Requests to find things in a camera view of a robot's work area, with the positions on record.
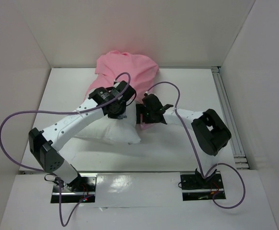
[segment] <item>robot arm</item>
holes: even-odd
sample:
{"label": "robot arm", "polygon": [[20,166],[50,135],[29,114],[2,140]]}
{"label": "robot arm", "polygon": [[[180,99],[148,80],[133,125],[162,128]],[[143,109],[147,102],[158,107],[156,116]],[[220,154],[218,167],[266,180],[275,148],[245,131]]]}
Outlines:
{"label": "robot arm", "polygon": [[107,89],[103,87],[95,89],[89,98],[73,111],[77,114],[68,115],[44,130],[33,128],[29,132],[30,151],[45,172],[57,175],[69,187],[77,188],[81,184],[80,174],[58,151],[83,128],[104,115],[114,119],[125,117],[126,102],[135,94],[131,86],[110,104],[90,112],[85,111],[114,100],[126,86],[127,83],[122,81]]}
{"label": "robot arm", "polygon": [[[163,123],[183,126],[173,105],[162,105],[153,93],[145,94],[143,104],[137,105],[137,123]],[[177,109],[186,127],[192,129],[201,149],[210,156],[216,156],[227,145],[231,133],[213,109],[194,112]]]}
{"label": "robot arm", "polygon": [[[81,176],[58,151],[83,128],[90,123],[108,115],[109,118],[123,119],[126,117],[126,102],[135,94],[135,90],[129,86],[124,94],[117,100],[103,108],[88,113],[87,109],[102,105],[113,100],[126,87],[122,81],[110,88],[98,88],[94,90],[74,112],[58,121],[54,125],[39,131],[33,128],[29,132],[30,151],[42,166],[45,172],[54,173],[68,186],[77,188],[81,184]],[[163,106],[153,93],[145,94],[143,104],[137,104],[137,123],[163,123],[182,125],[173,105]],[[195,132],[201,149],[208,156],[216,156],[221,148],[227,145],[231,138],[230,131],[217,115],[209,109],[205,112],[193,112],[177,109],[186,127]]]}

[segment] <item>pink cloth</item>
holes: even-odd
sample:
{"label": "pink cloth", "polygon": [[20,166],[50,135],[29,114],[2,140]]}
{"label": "pink cloth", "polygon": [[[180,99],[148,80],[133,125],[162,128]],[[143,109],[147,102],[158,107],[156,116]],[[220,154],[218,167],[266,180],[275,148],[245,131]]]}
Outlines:
{"label": "pink cloth", "polygon": [[[120,73],[128,72],[131,76],[130,85],[137,93],[135,100],[141,102],[144,93],[153,85],[158,70],[158,65],[147,56],[110,51],[98,58],[95,70],[98,77],[88,88],[85,98],[92,89],[113,86],[115,78]],[[122,80],[128,81],[128,77],[123,75],[118,79]]]}

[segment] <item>white floor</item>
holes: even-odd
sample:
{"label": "white floor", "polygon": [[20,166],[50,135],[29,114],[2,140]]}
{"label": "white floor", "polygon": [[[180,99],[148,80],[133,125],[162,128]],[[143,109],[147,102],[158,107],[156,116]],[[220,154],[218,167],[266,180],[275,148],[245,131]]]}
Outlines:
{"label": "white floor", "polygon": [[[96,203],[81,204],[65,229],[276,230],[257,171],[241,174],[246,197],[232,210],[220,209],[211,200],[182,201],[176,173],[101,174]],[[222,176],[227,199],[218,202],[230,206],[241,199],[242,186],[233,171]],[[43,175],[17,175],[0,230],[61,229],[51,191],[52,183]],[[64,221],[74,205],[62,204]]]}
{"label": "white floor", "polygon": [[[74,110],[83,102],[95,78],[94,69],[52,69],[39,109]],[[223,118],[210,69],[160,69],[155,82],[159,81],[170,81],[179,87],[180,108],[192,111],[212,108]],[[177,92],[172,86],[159,85],[154,92],[163,104],[174,104],[176,101]],[[60,119],[61,116],[57,115],[38,114],[34,127],[43,129]],[[142,139],[140,144],[124,146],[72,138],[60,154],[82,172],[193,171],[197,168],[194,152],[182,127],[156,124],[148,130],[139,131],[139,135]],[[235,166],[230,144],[219,156],[220,162]],[[28,146],[22,163],[40,168]]]}

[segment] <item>white backdrop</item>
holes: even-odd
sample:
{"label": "white backdrop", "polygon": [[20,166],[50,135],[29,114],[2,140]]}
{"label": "white backdrop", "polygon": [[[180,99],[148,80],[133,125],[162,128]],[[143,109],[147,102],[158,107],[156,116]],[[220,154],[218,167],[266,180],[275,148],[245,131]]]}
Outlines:
{"label": "white backdrop", "polygon": [[256,0],[221,75],[279,228],[279,0]]}
{"label": "white backdrop", "polygon": [[14,0],[52,67],[110,50],[160,66],[220,66],[254,0]]}
{"label": "white backdrop", "polygon": [[[7,115],[38,108],[50,66],[13,1],[0,0],[0,124]],[[21,161],[33,115],[11,121],[3,131],[8,152]],[[19,166],[0,149],[0,222]]]}

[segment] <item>fabric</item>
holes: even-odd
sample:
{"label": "fabric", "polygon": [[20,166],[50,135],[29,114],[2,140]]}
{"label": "fabric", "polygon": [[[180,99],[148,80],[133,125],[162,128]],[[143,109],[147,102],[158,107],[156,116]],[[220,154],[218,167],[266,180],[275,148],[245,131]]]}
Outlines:
{"label": "fabric", "polygon": [[127,118],[122,120],[111,119],[104,116],[85,127],[76,137],[106,144],[138,144],[140,143],[140,137],[135,129],[135,102],[126,108],[126,113]]}
{"label": "fabric", "polygon": [[[136,101],[142,102],[144,93],[153,85],[153,79],[159,70],[158,65],[149,57],[144,55],[133,55],[130,53],[120,53],[111,51],[102,55],[97,60],[95,73],[98,74],[96,80],[88,88],[85,98],[94,89],[99,87],[113,86],[115,78],[122,72],[128,72],[131,76],[130,85],[136,90]],[[126,75],[121,76],[118,81],[128,81]],[[111,119],[107,116],[91,123],[77,137],[93,139],[103,143],[136,144],[140,142],[140,137],[136,131],[136,105],[135,101],[127,107],[127,118],[122,120]],[[150,125],[142,124],[141,128]]]}
{"label": "fabric", "polygon": [[[130,85],[137,93],[135,100],[141,102],[144,93],[153,85],[158,70],[158,65],[147,56],[110,51],[98,58],[95,70],[98,77],[88,88],[85,98],[92,89],[113,86],[115,78],[120,73],[128,72],[131,76]],[[119,81],[122,80],[128,81],[128,77],[123,75],[119,78]]]}

